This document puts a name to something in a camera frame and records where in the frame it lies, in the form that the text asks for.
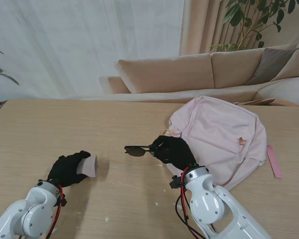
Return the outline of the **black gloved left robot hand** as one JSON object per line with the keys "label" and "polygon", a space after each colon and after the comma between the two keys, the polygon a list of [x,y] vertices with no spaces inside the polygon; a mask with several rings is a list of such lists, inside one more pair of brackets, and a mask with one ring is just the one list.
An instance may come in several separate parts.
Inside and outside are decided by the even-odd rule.
{"label": "black gloved left robot hand", "polygon": [[55,185],[60,185],[62,188],[80,183],[88,176],[85,174],[77,174],[77,168],[83,159],[90,156],[91,154],[86,151],[80,151],[68,156],[60,156],[53,164],[47,181]]}

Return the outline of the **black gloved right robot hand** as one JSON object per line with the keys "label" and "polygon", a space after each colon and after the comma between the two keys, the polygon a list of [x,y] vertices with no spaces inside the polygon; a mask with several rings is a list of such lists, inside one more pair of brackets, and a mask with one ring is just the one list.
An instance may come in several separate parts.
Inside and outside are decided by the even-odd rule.
{"label": "black gloved right robot hand", "polygon": [[160,135],[149,151],[164,164],[172,164],[182,171],[197,164],[188,144],[180,137]]}

